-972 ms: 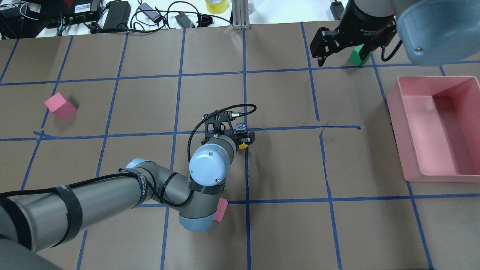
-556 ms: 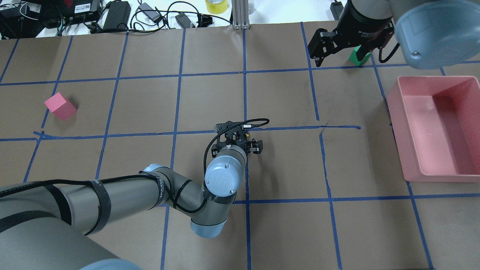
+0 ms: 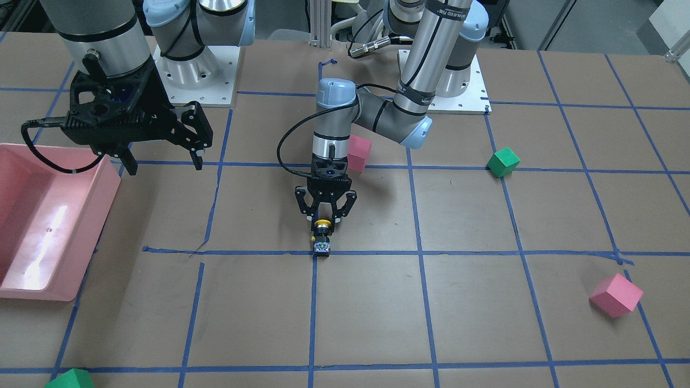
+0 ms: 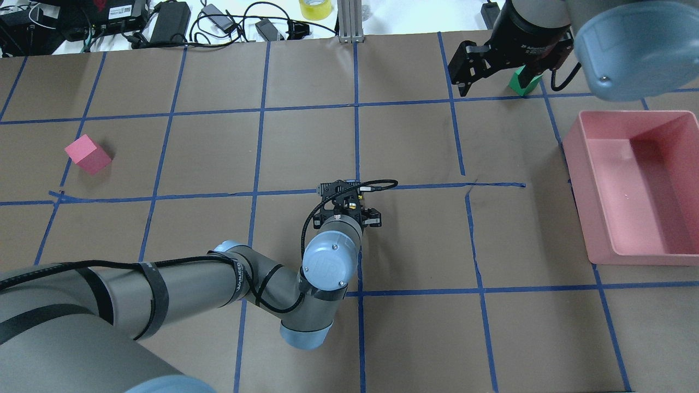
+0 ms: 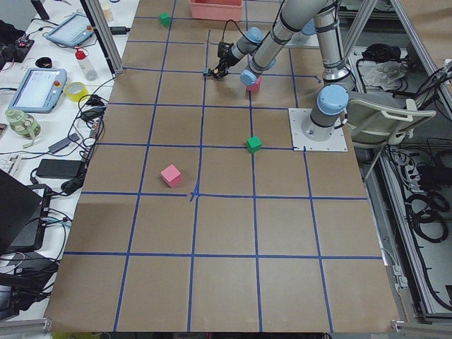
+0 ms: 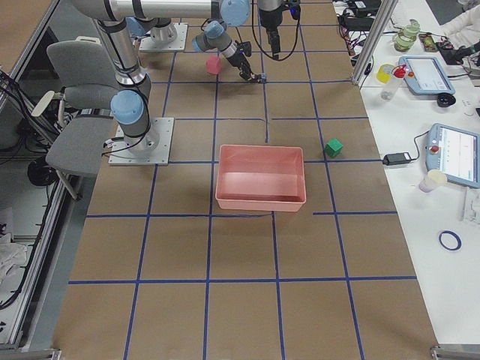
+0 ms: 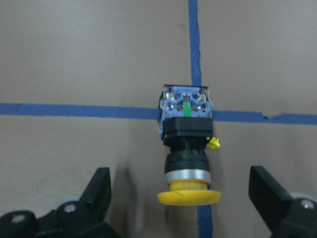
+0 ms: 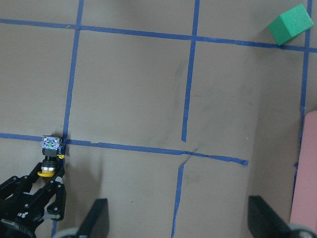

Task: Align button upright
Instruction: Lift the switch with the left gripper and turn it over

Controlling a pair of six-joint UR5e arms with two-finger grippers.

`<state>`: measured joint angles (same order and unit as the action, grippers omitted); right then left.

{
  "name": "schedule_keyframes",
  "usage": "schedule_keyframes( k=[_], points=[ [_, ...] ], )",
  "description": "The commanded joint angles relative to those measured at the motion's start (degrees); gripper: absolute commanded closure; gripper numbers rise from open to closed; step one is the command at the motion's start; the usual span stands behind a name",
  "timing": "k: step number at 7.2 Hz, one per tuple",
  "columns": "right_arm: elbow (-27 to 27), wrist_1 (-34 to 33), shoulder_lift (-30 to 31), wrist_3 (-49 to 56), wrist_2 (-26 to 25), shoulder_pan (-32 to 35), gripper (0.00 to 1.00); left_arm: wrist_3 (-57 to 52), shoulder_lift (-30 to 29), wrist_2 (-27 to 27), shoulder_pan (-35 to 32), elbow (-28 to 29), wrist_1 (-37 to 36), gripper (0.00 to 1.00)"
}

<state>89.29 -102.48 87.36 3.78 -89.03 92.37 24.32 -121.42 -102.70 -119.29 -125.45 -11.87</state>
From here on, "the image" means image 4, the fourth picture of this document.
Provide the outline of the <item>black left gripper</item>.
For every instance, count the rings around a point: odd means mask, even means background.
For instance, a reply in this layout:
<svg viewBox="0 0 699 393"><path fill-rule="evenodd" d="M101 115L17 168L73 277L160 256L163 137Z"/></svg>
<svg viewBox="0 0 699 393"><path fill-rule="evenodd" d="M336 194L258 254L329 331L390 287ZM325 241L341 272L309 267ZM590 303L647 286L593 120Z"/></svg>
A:
<svg viewBox="0 0 699 393"><path fill-rule="evenodd" d="M363 229L382 226L381 212L364 206L364 193L371 192L371 186L365 186L357 181L337 180L322 182L316 190L321 196L321 206L312 213L313 229L319 230L325 221L334 216L348 216ZM347 202L350 200L360 203L356 211L350 211L347 208Z"/></svg>

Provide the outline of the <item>pink cube near left arm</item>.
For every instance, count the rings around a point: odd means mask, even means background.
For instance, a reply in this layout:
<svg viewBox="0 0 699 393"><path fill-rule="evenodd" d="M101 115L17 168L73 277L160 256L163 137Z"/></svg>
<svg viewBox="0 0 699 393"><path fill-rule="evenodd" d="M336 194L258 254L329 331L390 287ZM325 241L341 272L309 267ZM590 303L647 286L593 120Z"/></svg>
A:
<svg viewBox="0 0 699 393"><path fill-rule="evenodd" d="M112 157L91 137L82 135L63 149L72 162L90 176L112 163Z"/></svg>

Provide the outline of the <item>green cube near right arm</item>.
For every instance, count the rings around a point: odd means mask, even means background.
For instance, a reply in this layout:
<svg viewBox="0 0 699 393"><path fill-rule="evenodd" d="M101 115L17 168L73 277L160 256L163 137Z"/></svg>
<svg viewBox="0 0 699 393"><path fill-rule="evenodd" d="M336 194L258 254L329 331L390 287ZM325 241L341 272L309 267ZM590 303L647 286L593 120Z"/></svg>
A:
<svg viewBox="0 0 699 393"><path fill-rule="evenodd" d="M534 74L531 69L522 65L512 75L509 87L520 97L526 97L538 86L541 78L542 74Z"/></svg>

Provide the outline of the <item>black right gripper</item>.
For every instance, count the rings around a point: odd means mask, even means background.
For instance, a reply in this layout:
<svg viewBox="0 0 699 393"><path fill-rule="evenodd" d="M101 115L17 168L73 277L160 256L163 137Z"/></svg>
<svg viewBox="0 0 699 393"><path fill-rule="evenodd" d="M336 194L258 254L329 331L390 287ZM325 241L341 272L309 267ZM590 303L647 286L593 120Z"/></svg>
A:
<svg viewBox="0 0 699 393"><path fill-rule="evenodd" d="M506 1L484 45L459 43L448 64L451 84L465 97L472 85L504 69L521 67L521 93L531 93L543 70L557 69L573 50L564 1Z"/></svg>

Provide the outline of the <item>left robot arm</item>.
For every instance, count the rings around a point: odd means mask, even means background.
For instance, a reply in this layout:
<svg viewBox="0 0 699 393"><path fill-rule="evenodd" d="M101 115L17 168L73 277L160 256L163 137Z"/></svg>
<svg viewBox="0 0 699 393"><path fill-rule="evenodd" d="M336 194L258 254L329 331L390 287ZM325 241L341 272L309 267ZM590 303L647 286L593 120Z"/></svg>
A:
<svg viewBox="0 0 699 393"><path fill-rule="evenodd" d="M324 343L357 273L364 194L396 180L325 182L300 234L297 270L225 241L202 256L83 260L2 274L3 392L212 392L144 348L163 326L247 300L280 321L286 343Z"/></svg>

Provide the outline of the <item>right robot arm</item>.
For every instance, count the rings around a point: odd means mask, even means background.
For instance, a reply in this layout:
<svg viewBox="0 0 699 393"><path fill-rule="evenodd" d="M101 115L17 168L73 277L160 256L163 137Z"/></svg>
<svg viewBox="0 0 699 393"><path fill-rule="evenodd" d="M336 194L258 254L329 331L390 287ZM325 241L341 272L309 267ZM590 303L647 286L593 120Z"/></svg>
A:
<svg viewBox="0 0 699 393"><path fill-rule="evenodd" d="M629 102L676 90L698 75L696 1L506 1L484 45L462 41L449 79L467 95L477 81L517 69L526 93L574 53L577 64L554 91L583 72L602 100Z"/></svg>

